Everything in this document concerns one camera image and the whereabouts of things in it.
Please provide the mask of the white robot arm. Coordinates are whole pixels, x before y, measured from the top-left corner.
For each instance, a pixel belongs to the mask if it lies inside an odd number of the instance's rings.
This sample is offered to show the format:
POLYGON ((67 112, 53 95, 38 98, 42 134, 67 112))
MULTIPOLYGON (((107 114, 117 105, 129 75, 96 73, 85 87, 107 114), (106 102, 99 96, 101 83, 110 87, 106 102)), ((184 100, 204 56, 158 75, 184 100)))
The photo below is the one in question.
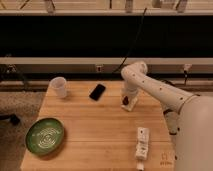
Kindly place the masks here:
POLYGON ((142 89, 179 115, 174 171, 213 171, 213 97, 193 94, 147 76, 143 61, 125 66, 123 95, 142 89))

